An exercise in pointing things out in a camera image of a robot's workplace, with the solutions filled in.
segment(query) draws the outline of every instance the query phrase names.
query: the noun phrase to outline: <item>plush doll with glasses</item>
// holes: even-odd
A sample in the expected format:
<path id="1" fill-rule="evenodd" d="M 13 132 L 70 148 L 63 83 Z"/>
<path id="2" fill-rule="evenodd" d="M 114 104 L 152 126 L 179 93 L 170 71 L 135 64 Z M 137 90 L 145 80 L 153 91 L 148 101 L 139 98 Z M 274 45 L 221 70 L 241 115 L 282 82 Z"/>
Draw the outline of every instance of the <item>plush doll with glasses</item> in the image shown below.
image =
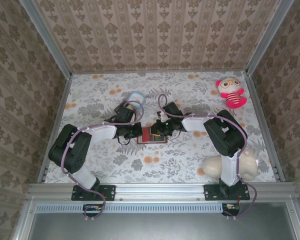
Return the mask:
<path id="1" fill-rule="evenodd" d="M 216 81 L 216 86 L 221 93 L 221 97 L 226 99 L 226 106 L 230 109 L 237 109 L 246 104 L 247 99 L 241 97 L 244 89 L 241 88 L 241 83 L 235 78 L 228 77 L 224 80 Z"/>

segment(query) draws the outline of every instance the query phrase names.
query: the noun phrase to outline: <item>stuffed toy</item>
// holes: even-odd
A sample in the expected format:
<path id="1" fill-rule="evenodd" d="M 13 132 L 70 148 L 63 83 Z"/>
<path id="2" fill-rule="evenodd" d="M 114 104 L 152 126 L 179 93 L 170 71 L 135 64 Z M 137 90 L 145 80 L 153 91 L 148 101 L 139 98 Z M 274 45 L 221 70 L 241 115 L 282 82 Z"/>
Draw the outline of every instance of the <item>stuffed toy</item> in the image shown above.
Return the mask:
<path id="1" fill-rule="evenodd" d="M 258 166 L 256 155 L 250 148 L 246 148 L 240 155 L 239 162 L 239 174 L 245 181 L 252 181 L 258 176 Z M 202 170 L 205 175 L 213 178 L 219 179 L 222 172 L 222 161 L 221 156 L 213 156 L 204 161 Z"/>
<path id="2" fill-rule="evenodd" d="M 247 99 L 241 97 L 244 89 L 241 88 L 239 80 L 228 77 L 224 80 L 216 81 L 216 86 L 221 93 L 221 97 L 226 99 L 226 106 L 230 109 L 237 109 L 246 104 Z"/>

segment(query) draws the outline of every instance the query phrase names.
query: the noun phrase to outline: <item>wall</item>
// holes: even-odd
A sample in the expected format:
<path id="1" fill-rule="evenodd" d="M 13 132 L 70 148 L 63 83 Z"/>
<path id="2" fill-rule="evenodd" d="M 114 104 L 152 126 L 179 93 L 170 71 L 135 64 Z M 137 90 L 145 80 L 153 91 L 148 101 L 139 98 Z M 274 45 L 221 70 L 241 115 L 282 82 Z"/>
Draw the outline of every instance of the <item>wall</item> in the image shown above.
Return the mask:
<path id="1" fill-rule="evenodd" d="M 253 73 L 287 181 L 300 199 L 300 0 L 295 0 Z"/>
<path id="2" fill-rule="evenodd" d="M 279 0 L 35 0 L 73 72 L 243 69 Z"/>
<path id="3" fill-rule="evenodd" d="M 0 0 L 0 240 L 37 181 L 64 84 L 18 0 Z"/>

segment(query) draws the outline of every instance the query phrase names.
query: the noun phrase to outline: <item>beige plush toy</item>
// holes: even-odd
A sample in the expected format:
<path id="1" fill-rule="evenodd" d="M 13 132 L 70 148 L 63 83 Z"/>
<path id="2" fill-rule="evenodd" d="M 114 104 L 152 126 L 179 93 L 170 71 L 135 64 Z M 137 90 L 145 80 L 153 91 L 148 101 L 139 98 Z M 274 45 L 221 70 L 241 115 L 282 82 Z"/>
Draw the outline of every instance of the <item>beige plush toy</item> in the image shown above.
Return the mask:
<path id="1" fill-rule="evenodd" d="M 240 155 L 239 173 L 243 180 L 252 181 L 258 175 L 256 155 L 250 148 L 246 148 Z M 205 175 L 219 179 L 222 172 L 221 156 L 213 156 L 204 161 L 202 170 Z"/>

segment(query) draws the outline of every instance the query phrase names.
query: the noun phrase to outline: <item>floral tablecloth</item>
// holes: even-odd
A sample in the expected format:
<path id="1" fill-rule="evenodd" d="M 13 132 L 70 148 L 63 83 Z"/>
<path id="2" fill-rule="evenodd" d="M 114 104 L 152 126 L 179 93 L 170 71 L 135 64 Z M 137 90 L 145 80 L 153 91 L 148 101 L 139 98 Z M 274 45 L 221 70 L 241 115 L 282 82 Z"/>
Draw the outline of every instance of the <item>floral tablecloth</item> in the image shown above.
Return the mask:
<path id="1" fill-rule="evenodd" d="M 247 103 L 228 109 L 215 83 L 237 78 Z M 73 75 L 60 129 L 66 124 L 84 127 L 101 123 L 114 115 L 113 109 L 138 91 L 146 97 L 142 126 L 151 126 L 159 110 L 157 99 L 166 94 L 183 113 L 232 113 L 248 134 L 248 146 L 257 156 L 256 182 L 274 182 L 275 177 L 261 134 L 243 72 L 166 72 Z M 102 183 L 207 183 L 203 162 L 219 155 L 206 132 L 182 132 L 165 144 L 120 145 L 117 139 L 91 144 L 85 164 Z M 50 163 L 46 183 L 71 183 L 60 168 Z"/>

